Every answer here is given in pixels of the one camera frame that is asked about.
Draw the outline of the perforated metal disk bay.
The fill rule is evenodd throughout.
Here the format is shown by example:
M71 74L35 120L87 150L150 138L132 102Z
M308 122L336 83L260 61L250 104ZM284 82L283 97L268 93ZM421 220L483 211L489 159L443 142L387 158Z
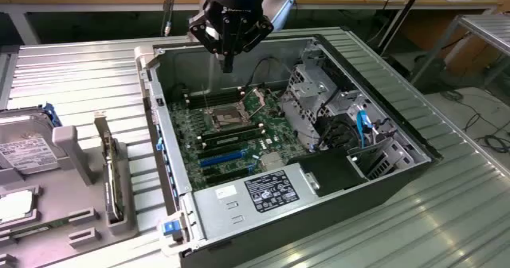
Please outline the perforated metal disk bay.
M306 64L294 67L280 107L310 151L359 145L355 122L347 114L358 94L354 83L335 70Z

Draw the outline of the silver chipset heatsink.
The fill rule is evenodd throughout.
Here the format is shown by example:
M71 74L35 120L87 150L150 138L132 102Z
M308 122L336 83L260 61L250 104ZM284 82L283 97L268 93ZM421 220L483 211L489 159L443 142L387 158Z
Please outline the silver chipset heatsink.
M278 152L271 152L260 156L260 161L263 166L270 169L270 167L282 167L284 162L282 160L280 154Z

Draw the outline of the grey plastic parts rack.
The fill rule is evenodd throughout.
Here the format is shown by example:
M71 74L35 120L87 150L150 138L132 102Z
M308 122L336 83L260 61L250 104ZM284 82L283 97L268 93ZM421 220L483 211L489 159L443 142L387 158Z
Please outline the grey plastic parts rack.
M139 232L124 143L116 139L124 220L111 223L105 213L101 138L97 147L83 149L76 142L76 128L68 126L55 128L52 139L67 154L57 160L57 168L28 175L13 168L0 169L0 198L24 190L33 195L31 212L21 219L0 222L0 232L61 218L69 223L19 239L0 239L0 267L47 266L130 239Z

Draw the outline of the green graphics card black shroud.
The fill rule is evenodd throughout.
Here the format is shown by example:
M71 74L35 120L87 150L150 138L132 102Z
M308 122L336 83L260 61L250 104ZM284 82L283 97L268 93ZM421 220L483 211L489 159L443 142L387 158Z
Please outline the green graphics card black shroud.
M93 124L101 138L101 149L104 158L104 192L105 192L105 213L108 221L116 223L124 220L124 205L121 197L121 182L117 168L119 150L117 142L112 136L105 115L101 112L93 113Z

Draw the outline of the brown cardboard box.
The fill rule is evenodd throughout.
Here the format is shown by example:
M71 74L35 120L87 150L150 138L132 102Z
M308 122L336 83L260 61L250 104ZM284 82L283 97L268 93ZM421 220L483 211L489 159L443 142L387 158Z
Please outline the brown cardboard box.
M413 10L401 26L399 33L422 50L433 49L458 15L483 14L483 10ZM494 61L497 50L478 37L471 37L447 61L454 73L474 72Z

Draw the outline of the metal socket cover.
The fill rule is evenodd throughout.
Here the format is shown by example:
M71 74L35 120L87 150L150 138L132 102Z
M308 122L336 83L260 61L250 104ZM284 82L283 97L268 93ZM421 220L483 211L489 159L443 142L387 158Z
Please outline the metal socket cover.
M251 89L250 92L242 96L242 99L235 102L235 107L240 112L242 120L246 122L268 116L272 109L268 94L263 89Z

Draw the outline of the silver CPU chip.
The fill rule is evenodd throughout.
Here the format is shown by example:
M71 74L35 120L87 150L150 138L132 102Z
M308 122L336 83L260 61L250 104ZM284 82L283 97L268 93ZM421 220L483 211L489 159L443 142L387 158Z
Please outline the silver CPU chip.
M24 190L0 198L0 222L8 222L25 217L32 210L32 191Z

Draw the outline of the long black expansion slot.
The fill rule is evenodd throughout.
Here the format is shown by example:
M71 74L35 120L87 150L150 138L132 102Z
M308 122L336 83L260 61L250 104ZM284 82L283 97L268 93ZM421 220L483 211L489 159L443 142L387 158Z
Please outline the long black expansion slot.
M250 175L248 170L238 170L224 174L212 175L206 179L206 184L214 186L216 184L236 180Z
M215 156L220 156L226 153L231 153L239 150L242 150L242 146L234 144L230 146L223 146L223 147L204 150L196 154L196 157L198 159L207 159L207 158L212 158Z
M250 173L250 168L244 164L231 163L211 166L203 169L203 175L206 177L214 175L226 175L228 177L239 177Z

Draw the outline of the hard disk in blue carrier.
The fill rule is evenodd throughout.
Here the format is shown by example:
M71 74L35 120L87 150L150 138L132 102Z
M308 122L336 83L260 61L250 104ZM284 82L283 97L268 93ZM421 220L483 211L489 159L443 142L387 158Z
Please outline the hard disk in blue carrier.
M67 156L52 142L59 126L51 103L0 110L0 169L28 175L57 168L57 160Z

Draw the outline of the open black PC case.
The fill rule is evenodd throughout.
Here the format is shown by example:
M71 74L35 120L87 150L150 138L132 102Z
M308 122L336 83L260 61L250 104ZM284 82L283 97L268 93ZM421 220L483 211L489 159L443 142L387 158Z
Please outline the open black PC case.
M170 220L180 222L180 236L164 236L162 232L162 240L164 247L176 255L182 268L234 267L366 212L383 204L441 159L435 148L371 82L374 77L391 75L390 67L350 31L326 29L278 33L238 58L231 73L223 72L219 59L195 42L178 41L138 47L135 62L151 106L154 146L162 138L166 147L164 151L155 148L168 212L162 224ZM318 201L258 228L210 241L204 238L194 198L194 193L200 190L192 188L188 180L167 107L170 100L182 94L200 94L203 84L207 94L236 89L248 93L254 88L278 91L280 104L294 67L299 64L335 70L359 90L347 110L355 122L359 145L348 149L363 148L394 138L406 146L411 144L433 160L368 180L348 155L348 149L332 147L310 151L300 143L303 153L290 158L284 166L298 163L304 172L315 176L320 185Z

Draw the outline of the green motherboard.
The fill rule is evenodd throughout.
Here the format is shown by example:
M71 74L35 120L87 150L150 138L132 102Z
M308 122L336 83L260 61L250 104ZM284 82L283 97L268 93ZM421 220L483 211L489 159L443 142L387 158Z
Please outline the green motherboard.
M263 166L260 161L262 155L271 152L278 152L286 164L290 158L303 153L303 148L300 146L298 136L295 135L291 125L284 118L284 113L278 99L279 92L270 89L263 90L270 97L270 104L272 108L271 112L268 116L254 119L247 125L243 125L238 128L251 126L262 127L264 129L264 134L260 138L235 144L242 146L242 150L239 151L246 152L246 155L242 159L216 164L244 164L250 168L250 175L267 171L267 168ZM246 92L242 89L218 94L207 94L208 108L238 102L244 94ZM198 95L182 94L180 97L172 98L170 102L171 103L167 107L170 109L170 117L178 138L178 144L188 180L191 182L192 188L195 190L202 190L212 186L206 184L206 179L208 177L203 175L203 169L207 167L202 168L199 166L200 161L206 159L198 159L196 157L199 152L208 150L203 149L202 147L200 136L228 131L236 128L215 131L212 128L211 119L204 113L203 93Z

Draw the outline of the blue expansion slot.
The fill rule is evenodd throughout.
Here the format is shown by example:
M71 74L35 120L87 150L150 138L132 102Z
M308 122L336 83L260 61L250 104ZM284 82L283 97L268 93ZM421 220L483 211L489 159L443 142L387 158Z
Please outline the blue expansion slot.
M226 155L215 156L211 159L206 159L206 160L200 161L199 166L202 168L210 167L212 165L222 164L224 162L242 159L244 157L244 155L246 155L244 151L238 151L238 152L228 153Z

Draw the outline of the CPU socket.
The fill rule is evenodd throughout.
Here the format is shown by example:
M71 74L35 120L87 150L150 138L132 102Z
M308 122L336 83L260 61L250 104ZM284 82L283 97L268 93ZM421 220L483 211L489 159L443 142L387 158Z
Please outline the CPU socket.
M238 128L250 123L248 113L242 102L215 106L204 112L211 119L215 131Z

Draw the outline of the black tripod pole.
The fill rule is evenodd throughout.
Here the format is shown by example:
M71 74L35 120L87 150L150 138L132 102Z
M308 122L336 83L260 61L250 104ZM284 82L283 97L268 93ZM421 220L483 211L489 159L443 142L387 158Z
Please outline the black tripod pole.
M397 34L397 31L406 19L406 16L409 15L410 10L413 9L414 3L417 0L407 0L405 7L402 10L398 11L398 14L395 15L395 18L391 21L391 24L386 30L385 36L379 42L379 45L376 47L376 53L378 55L383 55L385 51L390 45L390 42Z

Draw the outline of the thin metal locking lever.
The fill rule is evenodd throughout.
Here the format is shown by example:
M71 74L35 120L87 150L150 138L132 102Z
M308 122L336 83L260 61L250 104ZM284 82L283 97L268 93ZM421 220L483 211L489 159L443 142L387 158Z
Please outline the thin metal locking lever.
M204 90L204 85L202 84L200 87L202 87L203 100L204 100L204 113L206 113L206 114L210 114L210 110L208 110L208 102L207 102L207 92L206 92L206 90Z

